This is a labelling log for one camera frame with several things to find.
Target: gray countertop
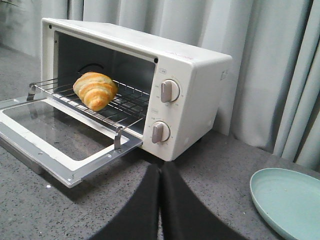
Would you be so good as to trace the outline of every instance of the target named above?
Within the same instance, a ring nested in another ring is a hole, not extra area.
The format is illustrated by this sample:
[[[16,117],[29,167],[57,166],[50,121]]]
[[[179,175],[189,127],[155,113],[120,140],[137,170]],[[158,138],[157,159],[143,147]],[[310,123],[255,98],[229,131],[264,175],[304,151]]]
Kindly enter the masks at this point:
[[[0,101],[25,96],[40,79],[40,63],[0,47]],[[68,189],[48,173],[37,175],[0,147],[1,239],[86,239],[126,204],[147,166],[159,163],[135,149],[99,174]],[[181,176],[212,213],[249,240],[280,240],[250,196],[251,175],[263,168],[320,174],[210,131],[175,161]]]

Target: wire rack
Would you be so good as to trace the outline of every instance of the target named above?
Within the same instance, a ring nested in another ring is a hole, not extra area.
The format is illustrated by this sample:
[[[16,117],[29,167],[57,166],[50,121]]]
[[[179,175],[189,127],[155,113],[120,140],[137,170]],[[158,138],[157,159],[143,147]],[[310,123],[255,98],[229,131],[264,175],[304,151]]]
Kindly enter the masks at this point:
[[[126,129],[138,123],[144,125],[150,95],[127,84],[113,81],[118,86],[118,93],[98,112],[92,111],[81,102],[73,91],[72,83],[61,84],[61,77],[31,83],[27,100],[32,100],[36,89],[39,89],[116,128]]]

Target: light blue plate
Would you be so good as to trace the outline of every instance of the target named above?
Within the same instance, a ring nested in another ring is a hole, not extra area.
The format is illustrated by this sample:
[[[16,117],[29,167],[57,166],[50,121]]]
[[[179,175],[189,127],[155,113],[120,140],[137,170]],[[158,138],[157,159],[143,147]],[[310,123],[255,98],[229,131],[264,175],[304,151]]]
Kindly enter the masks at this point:
[[[320,180],[300,172],[265,168],[250,179],[253,203],[287,240],[320,240]]]

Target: toaster oven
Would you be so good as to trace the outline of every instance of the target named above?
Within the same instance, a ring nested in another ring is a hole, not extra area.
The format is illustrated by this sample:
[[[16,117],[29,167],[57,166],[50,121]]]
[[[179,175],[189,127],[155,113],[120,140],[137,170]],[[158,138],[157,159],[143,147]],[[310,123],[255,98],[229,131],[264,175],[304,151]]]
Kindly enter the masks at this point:
[[[232,58],[118,25],[43,18],[41,80],[0,103],[0,142],[71,188],[136,147],[172,161],[212,129]],[[94,112],[73,91],[86,72],[118,93]]]

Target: white knob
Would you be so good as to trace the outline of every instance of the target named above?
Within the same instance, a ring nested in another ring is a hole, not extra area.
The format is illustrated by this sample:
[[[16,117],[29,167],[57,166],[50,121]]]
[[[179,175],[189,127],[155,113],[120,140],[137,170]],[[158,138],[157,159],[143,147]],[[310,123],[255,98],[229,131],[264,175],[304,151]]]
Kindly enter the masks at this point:
[[[159,142],[164,142],[170,137],[170,129],[166,123],[163,121],[156,121],[152,125],[152,137],[151,141],[156,144]]]
[[[161,102],[170,103],[179,97],[180,89],[178,84],[171,80],[166,79],[161,83]]]

